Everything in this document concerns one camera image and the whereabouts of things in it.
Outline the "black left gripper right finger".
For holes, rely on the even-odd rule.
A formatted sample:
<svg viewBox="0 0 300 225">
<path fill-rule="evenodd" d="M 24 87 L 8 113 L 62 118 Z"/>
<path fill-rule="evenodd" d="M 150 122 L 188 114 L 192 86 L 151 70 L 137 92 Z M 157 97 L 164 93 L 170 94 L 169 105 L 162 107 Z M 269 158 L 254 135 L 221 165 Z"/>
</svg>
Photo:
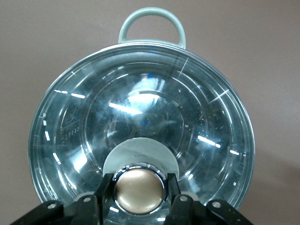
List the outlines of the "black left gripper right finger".
<svg viewBox="0 0 300 225">
<path fill-rule="evenodd" d="M 167 175 L 171 199 L 164 225 L 254 225 L 224 200 L 211 200 L 206 205 L 182 194 L 176 175 Z"/>
</svg>

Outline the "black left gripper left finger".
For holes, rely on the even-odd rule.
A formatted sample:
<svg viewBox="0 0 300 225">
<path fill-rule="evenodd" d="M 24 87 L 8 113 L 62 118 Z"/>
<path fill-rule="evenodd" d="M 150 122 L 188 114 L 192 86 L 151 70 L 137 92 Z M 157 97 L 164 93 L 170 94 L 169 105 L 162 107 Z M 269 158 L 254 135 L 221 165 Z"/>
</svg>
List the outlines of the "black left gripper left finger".
<svg viewBox="0 0 300 225">
<path fill-rule="evenodd" d="M 112 205 L 113 174 L 102 178 L 96 191 L 71 205 L 50 200 L 35 207 L 10 225 L 104 225 Z"/>
</svg>

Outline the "glass lid with gold knob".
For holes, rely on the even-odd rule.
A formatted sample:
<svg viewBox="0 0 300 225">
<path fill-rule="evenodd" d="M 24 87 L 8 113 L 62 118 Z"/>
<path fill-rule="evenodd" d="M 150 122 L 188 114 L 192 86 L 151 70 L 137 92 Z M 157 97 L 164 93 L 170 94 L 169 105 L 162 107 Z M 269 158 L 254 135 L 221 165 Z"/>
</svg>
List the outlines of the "glass lid with gold knob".
<svg viewBox="0 0 300 225">
<path fill-rule="evenodd" d="M 17 225 L 252 225 L 248 113 L 212 65 L 172 45 L 120 44 L 46 91 L 28 158 L 41 204 Z"/>
</svg>

